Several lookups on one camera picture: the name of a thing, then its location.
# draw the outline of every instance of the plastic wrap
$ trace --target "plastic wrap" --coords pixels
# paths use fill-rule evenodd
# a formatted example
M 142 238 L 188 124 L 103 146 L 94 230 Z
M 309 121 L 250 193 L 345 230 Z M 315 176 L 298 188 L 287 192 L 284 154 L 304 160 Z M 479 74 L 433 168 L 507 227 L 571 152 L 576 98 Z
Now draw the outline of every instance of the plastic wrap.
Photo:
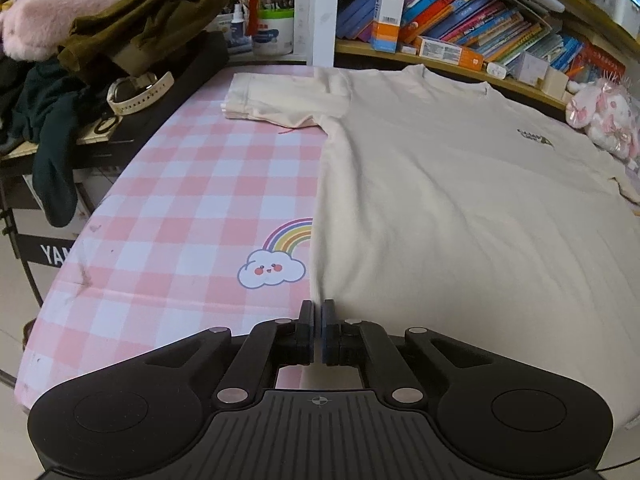
M 640 152 L 639 111 L 623 86 L 598 79 L 580 90 L 566 106 L 566 122 L 585 133 L 596 146 L 621 160 Z

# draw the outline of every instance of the tiled floor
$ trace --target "tiled floor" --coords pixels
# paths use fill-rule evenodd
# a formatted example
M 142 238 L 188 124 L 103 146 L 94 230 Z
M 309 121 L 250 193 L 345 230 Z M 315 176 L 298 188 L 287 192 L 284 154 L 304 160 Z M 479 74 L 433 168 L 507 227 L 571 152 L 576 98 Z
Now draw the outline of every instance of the tiled floor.
M 17 212 L 18 225 L 25 233 L 55 236 L 37 211 Z M 0 368 L 17 374 L 22 354 L 22 326 L 38 313 L 20 263 L 14 259 L 6 237 L 0 237 Z M 56 270 L 33 266 L 43 295 Z M 9 388 L 0 384 L 0 480 L 34 480 L 42 471 L 26 432 L 27 417 L 18 407 Z M 616 434 L 601 466 L 626 462 L 640 455 L 640 425 Z M 640 463 L 605 474 L 607 480 L 640 479 Z

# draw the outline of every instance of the dark green clothing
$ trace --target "dark green clothing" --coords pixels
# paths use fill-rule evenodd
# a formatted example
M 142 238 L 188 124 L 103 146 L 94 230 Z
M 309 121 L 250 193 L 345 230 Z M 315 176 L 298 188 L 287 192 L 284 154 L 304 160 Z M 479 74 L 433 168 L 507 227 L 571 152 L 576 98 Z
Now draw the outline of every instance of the dark green clothing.
M 192 40 L 228 2 L 121 0 L 100 14 L 76 18 L 58 59 L 85 81 L 104 75 L 105 56 L 129 75 L 142 75 Z
M 53 227 L 64 227 L 76 212 L 71 153 L 77 132 L 100 117 L 106 97 L 106 87 L 85 85 L 69 75 L 56 58 L 36 63 L 26 76 L 9 136 L 38 144 L 33 188 Z
M 7 132 L 11 126 L 12 109 L 32 66 L 33 63 L 15 61 L 10 57 L 0 59 L 0 155 L 6 155 L 17 144 L 13 139 L 7 142 Z

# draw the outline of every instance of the t-shirt hem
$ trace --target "t-shirt hem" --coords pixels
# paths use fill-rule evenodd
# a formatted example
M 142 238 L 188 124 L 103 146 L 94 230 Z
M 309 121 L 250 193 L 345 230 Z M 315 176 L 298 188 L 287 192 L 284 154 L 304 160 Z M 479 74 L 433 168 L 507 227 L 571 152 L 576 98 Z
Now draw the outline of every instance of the t-shirt hem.
M 222 113 L 227 119 L 249 118 L 247 108 L 252 78 L 253 75 L 251 73 L 241 72 L 234 74 L 226 98 L 221 104 Z

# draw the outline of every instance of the pink checkered ironing board cover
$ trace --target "pink checkered ironing board cover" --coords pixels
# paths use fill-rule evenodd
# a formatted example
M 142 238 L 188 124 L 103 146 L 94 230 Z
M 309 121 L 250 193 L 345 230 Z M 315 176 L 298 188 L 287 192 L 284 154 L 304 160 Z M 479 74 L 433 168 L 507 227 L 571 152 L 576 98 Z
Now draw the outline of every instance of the pink checkered ironing board cover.
M 309 297 L 326 136 L 226 120 L 220 104 L 239 71 L 312 75 L 306 66 L 225 69 L 149 140 L 49 291 L 20 364 L 24 406 L 62 381 L 211 326 L 238 335 L 297 317 Z M 299 380 L 292 370 L 284 385 Z

